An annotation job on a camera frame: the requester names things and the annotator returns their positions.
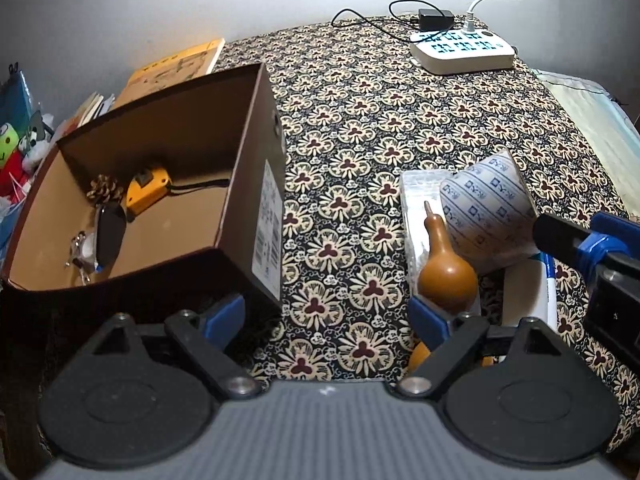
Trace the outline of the brown gourd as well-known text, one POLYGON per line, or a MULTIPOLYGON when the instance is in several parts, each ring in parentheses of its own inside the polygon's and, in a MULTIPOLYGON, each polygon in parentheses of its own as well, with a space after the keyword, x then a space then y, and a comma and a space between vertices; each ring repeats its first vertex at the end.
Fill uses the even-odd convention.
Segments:
POLYGON ((478 293, 473 267, 452 248, 444 219, 424 202, 428 257, 416 281, 418 293, 437 307, 458 314, 472 307, 478 293))

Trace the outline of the white tube blue cap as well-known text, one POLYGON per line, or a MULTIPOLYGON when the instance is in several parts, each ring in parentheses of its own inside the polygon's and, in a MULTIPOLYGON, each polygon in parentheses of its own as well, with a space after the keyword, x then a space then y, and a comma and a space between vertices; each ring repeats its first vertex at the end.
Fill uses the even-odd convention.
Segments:
POLYGON ((521 318, 540 318, 552 330, 558 325, 554 259, 544 252, 506 268, 502 326, 517 326, 521 318))

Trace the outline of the clear plastic case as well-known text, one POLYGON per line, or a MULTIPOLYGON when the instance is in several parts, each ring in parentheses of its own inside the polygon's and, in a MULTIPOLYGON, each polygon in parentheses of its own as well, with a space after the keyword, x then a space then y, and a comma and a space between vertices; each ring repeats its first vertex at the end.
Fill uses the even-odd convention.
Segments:
MULTIPOLYGON (((400 201, 402 220, 404 220, 405 226, 408 283, 413 295, 418 294, 416 281, 426 263, 430 249, 430 239, 424 226, 426 216, 424 202, 427 200, 434 213, 439 214, 445 221, 444 206, 440 200, 440 185, 450 176, 451 174, 447 170, 409 170, 400 176, 400 201)), ((480 312, 478 293, 472 307, 467 311, 480 312)))

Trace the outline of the light mattress edge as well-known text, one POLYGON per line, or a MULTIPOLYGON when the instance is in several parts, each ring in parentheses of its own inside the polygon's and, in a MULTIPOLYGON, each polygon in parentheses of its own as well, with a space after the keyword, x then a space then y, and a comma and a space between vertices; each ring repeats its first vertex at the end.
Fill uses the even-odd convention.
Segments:
POLYGON ((587 139, 632 220, 639 220, 639 133, 623 107, 600 84, 534 70, 587 139))

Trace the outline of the brown cardboard box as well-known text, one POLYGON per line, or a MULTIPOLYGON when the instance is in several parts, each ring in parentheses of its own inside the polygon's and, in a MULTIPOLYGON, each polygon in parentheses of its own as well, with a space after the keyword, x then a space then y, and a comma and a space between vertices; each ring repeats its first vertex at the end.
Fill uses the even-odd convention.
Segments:
POLYGON ((285 140, 267 67, 177 84, 56 142, 2 270, 18 292, 155 309, 281 299, 285 140))

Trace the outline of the yellow tape measure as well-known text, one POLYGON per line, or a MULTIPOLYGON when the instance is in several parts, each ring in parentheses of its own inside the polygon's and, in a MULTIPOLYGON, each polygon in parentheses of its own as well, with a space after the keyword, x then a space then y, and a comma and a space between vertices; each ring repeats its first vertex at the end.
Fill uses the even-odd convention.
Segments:
POLYGON ((126 217, 133 222, 169 193, 171 180, 162 167, 146 168, 136 174, 129 183, 125 198, 126 217))

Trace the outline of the pine cone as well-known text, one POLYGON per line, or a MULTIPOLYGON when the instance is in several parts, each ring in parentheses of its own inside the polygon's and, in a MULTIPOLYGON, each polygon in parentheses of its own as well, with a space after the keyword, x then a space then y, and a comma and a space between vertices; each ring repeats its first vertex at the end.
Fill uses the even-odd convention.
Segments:
POLYGON ((91 181, 90 190, 86 193, 88 201, 94 206, 107 204, 109 202, 119 203, 124 195, 124 188, 116 178, 99 174, 91 181))

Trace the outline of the patterned floral tablecloth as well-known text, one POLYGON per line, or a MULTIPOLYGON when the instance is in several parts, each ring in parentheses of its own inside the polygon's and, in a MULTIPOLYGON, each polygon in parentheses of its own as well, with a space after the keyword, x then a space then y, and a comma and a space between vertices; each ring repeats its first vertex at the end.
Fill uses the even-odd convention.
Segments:
POLYGON ((624 216, 570 115, 524 63, 439 77, 401 30, 328 24, 230 42, 220 70, 262 63, 286 139, 282 316, 250 372, 396 380, 416 341, 406 304, 400 177, 510 152, 537 209, 587 224, 624 216))

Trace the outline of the white power strip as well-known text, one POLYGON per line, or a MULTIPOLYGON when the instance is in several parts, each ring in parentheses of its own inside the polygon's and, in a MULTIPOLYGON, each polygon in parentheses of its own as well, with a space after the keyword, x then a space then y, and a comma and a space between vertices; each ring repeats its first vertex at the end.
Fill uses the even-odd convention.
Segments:
POLYGON ((486 29, 416 32, 409 47, 423 68, 439 76, 510 70, 516 55, 506 40, 486 29))

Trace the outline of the stack of books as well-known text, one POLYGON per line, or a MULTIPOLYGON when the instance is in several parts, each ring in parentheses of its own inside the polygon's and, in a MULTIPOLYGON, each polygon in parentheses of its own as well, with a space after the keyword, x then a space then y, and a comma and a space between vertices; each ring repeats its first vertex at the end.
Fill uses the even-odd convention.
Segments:
POLYGON ((101 93, 93 92, 88 96, 88 98, 81 104, 80 107, 76 110, 72 117, 64 120, 58 125, 56 128, 54 136, 52 138, 53 142, 58 142, 63 136, 71 133, 88 124, 93 119, 96 119, 106 112, 108 112, 112 105, 115 102, 114 94, 110 94, 109 96, 104 96, 101 93))

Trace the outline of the plush toys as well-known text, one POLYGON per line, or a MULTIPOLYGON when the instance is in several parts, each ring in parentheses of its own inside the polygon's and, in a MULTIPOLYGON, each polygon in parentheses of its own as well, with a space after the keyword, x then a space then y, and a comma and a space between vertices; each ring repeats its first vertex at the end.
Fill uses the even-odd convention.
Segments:
POLYGON ((21 203, 49 153, 53 129, 32 100, 20 64, 8 66, 1 84, 1 210, 21 203))

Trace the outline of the yellow book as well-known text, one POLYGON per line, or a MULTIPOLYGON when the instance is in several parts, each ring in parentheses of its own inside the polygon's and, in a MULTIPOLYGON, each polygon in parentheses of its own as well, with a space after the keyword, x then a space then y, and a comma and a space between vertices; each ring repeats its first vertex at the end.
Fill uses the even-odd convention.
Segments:
POLYGON ((224 38, 216 38, 138 68, 129 77, 113 107, 210 74, 225 44, 224 38))

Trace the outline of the black power adapter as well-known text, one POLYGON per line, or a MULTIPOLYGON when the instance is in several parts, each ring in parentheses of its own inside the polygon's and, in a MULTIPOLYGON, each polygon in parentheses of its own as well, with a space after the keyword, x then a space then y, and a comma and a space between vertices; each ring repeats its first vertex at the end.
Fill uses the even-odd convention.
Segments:
POLYGON ((449 10, 422 8, 418 11, 420 32, 441 32, 454 26, 454 14, 449 10))

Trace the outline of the silver metal keychain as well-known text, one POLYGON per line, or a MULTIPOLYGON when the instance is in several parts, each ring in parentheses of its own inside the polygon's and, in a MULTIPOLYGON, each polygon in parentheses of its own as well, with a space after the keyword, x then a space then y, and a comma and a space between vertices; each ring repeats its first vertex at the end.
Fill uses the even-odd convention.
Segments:
POLYGON ((96 258, 96 233, 93 231, 79 231, 70 241, 70 254, 65 263, 66 268, 74 266, 81 279, 81 283, 88 285, 91 278, 99 270, 96 258))

